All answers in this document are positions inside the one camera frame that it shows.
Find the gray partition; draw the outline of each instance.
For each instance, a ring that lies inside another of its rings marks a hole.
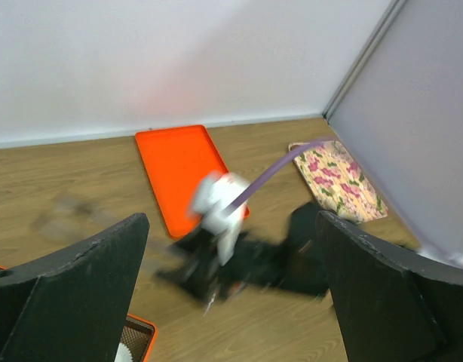
[[[329,122],[424,245],[463,252],[463,0],[409,0]]]

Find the white object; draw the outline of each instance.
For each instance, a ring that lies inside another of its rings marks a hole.
[[[116,353],[114,362],[133,362],[131,351],[124,343],[119,343],[118,352]]]
[[[203,216],[201,227],[220,235],[216,246],[220,265],[225,265],[233,256],[247,206],[244,203],[232,213],[225,209],[248,185],[233,173],[221,177],[211,173],[200,183],[192,201],[192,212]]]

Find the orange tray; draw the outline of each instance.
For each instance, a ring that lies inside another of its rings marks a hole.
[[[189,205],[200,181],[228,168],[201,125],[139,132],[136,143],[168,232],[181,238],[199,222],[189,215]]]

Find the white baseboard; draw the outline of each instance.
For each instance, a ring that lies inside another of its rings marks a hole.
[[[172,126],[168,127],[179,127],[186,126],[190,124],[202,124],[206,127],[224,127],[224,126],[234,126],[239,124],[254,124],[254,123],[266,123],[266,122],[277,122],[277,121],[293,121],[303,118],[322,118],[321,114],[303,114],[303,115],[287,115],[280,117],[264,117],[264,118],[244,118],[238,120],[229,120],[229,121],[220,121],[216,119],[204,120],[203,122],[193,122],[193,123],[175,123]],[[10,149],[14,147],[25,147],[25,146],[39,146],[39,145],[48,145],[52,143],[65,143],[65,142],[76,142],[76,141],[87,141],[87,140],[100,140],[105,138],[116,138],[116,137],[126,137],[133,136],[136,132],[146,129],[159,129],[166,128],[164,124],[159,124],[157,127],[151,128],[140,128],[140,129],[129,129],[129,130],[117,130],[111,132],[103,133],[82,133],[82,134],[72,134],[63,137],[48,137],[41,139],[29,139],[29,140],[15,140],[0,142],[0,149]]]

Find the metal edge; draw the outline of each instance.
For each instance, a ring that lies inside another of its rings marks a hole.
[[[352,63],[351,68],[345,74],[344,79],[337,88],[336,92],[332,95],[332,98],[325,107],[325,110],[322,113],[323,118],[327,121],[327,124],[330,124],[330,118],[333,113],[344,99],[345,95],[353,85],[354,81],[366,65],[367,61],[373,54],[374,50],[377,48],[381,40],[384,38],[384,35],[388,31],[391,24],[396,19],[397,15],[402,10],[403,6],[406,4],[407,0],[391,0],[388,8],[385,10],[381,19],[377,23],[376,27],[373,30],[373,33],[367,39],[366,44],[360,50],[359,55],[357,55],[355,61]]]

